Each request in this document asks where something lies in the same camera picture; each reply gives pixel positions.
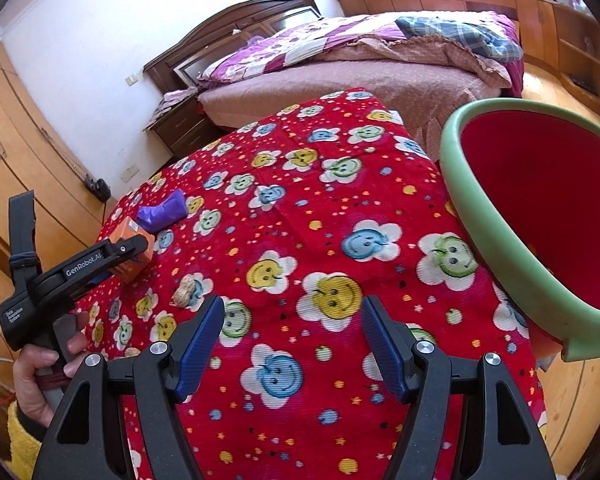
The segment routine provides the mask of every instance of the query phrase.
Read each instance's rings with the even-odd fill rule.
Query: plastic tub
[[[474,247],[525,316],[565,361],[600,357],[600,127],[486,99],[450,117],[440,165]]]

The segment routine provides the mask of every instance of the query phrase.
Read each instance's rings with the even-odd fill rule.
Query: yellow fuzzy sleeve
[[[11,462],[7,464],[20,480],[30,480],[40,452],[40,443],[20,424],[15,402],[9,406],[8,429],[11,438]]]

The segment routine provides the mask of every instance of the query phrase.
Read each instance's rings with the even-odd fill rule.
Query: red blanket
[[[124,197],[105,237],[177,188],[190,215],[157,237],[131,285],[105,282],[92,349],[134,355],[195,315],[205,294],[226,321],[198,393],[178,411],[206,478],[380,479],[407,408],[384,388],[360,300],[449,355],[500,354],[536,419],[542,391],[524,320],[478,263],[435,165],[364,89],[335,92],[243,127]],[[450,404],[438,480],[456,452]],[[126,430],[151,478],[132,400]]]

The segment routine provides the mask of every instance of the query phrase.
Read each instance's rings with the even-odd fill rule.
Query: nightstand
[[[195,96],[175,105],[150,130],[160,137],[176,158],[183,158],[224,134],[206,115],[198,113]]]

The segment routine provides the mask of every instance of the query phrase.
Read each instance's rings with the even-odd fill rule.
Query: hand
[[[76,316],[78,330],[82,330],[89,320],[88,312],[81,312]],[[87,338],[82,332],[75,334],[66,344],[75,359],[64,366],[67,377],[73,377],[78,371],[87,348]],[[16,399],[22,412],[30,419],[35,420],[45,428],[51,424],[54,410],[51,408],[40,388],[36,384],[35,373],[39,368],[47,368],[58,360],[58,352],[47,348],[40,348],[32,344],[24,345],[20,355],[13,364],[13,385],[16,390]]]

